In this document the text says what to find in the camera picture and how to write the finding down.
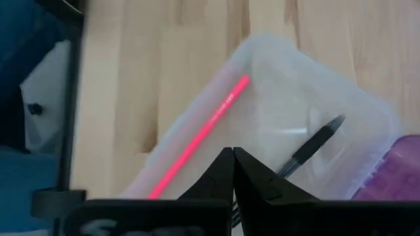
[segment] white object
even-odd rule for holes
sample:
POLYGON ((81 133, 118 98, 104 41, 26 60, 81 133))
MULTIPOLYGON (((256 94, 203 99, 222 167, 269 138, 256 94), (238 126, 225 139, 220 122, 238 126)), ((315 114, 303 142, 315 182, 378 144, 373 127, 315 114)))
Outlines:
POLYGON ((252 82, 163 194, 176 199, 226 146, 240 146, 277 170, 322 125, 342 127, 290 181, 321 199, 349 199, 399 137, 397 116, 382 101, 294 49, 252 37, 175 121, 121 195, 145 198, 241 75, 252 82))

